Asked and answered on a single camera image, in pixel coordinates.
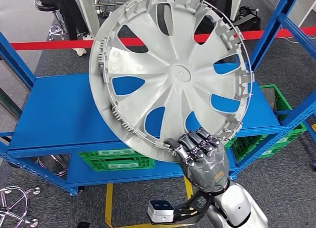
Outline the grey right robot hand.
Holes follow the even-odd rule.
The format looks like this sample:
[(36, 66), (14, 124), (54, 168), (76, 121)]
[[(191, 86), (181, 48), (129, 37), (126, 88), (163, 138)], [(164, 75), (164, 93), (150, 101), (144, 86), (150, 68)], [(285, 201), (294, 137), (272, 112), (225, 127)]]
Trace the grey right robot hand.
[(230, 185), (229, 161), (223, 144), (203, 127), (164, 143), (180, 158), (185, 177), (202, 191), (222, 193)]

